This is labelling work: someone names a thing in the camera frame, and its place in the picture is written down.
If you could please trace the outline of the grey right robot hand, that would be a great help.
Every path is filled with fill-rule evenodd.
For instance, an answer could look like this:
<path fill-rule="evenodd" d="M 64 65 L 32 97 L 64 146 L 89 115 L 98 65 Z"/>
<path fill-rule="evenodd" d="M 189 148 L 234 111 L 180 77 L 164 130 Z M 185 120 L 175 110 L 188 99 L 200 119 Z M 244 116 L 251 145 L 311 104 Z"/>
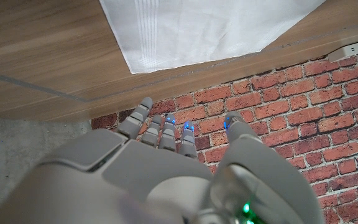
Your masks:
<path fill-rule="evenodd" d="M 324 222 L 310 183 L 238 112 L 224 118 L 228 148 L 211 171 L 191 121 L 179 146 L 172 114 L 141 131 L 152 104 L 47 154 L 0 205 L 0 223 Z"/>

